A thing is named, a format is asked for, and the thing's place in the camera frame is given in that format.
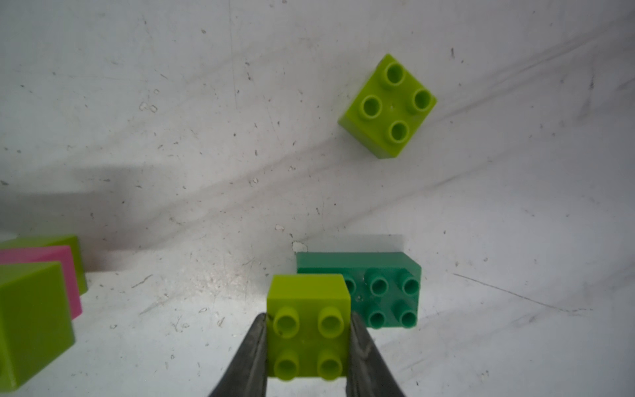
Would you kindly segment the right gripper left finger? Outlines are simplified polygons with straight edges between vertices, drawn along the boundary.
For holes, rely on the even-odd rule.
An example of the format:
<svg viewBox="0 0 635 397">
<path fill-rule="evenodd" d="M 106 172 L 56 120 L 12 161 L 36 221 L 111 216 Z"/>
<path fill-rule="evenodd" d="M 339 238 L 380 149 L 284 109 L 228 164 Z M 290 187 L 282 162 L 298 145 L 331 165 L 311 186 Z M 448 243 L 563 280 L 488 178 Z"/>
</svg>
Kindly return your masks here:
<svg viewBox="0 0 635 397">
<path fill-rule="evenodd" d="M 267 388 L 266 313 L 256 316 L 226 372 L 209 397 L 263 397 Z"/>
</svg>

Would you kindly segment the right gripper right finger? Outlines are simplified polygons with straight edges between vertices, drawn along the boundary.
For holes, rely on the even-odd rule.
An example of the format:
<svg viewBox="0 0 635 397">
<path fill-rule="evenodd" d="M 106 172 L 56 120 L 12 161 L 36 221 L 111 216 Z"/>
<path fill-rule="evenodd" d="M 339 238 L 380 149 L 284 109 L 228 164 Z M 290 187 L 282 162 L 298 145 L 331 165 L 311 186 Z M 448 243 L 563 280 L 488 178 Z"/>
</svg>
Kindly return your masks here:
<svg viewBox="0 0 635 397">
<path fill-rule="evenodd" d="M 404 397 L 363 319 L 352 312 L 346 396 Z"/>
</svg>

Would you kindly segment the pink lego brick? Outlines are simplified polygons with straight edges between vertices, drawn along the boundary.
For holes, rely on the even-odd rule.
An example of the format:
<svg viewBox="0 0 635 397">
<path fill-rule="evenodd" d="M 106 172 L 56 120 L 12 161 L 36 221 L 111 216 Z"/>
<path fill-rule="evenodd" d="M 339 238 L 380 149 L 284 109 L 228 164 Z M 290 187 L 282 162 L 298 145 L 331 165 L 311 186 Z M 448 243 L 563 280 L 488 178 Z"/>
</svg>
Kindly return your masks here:
<svg viewBox="0 0 635 397">
<path fill-rule="evenodd" d="M 73 256 L 69 246 L 34 248 L 1 248 L 1 268 L 23 267 L 42 272 L 41 286 L 44 291 L 54 291 L 64 301 L 70 319 L 83 313 L 81 295 L 74 270 Z"/>
</svg>

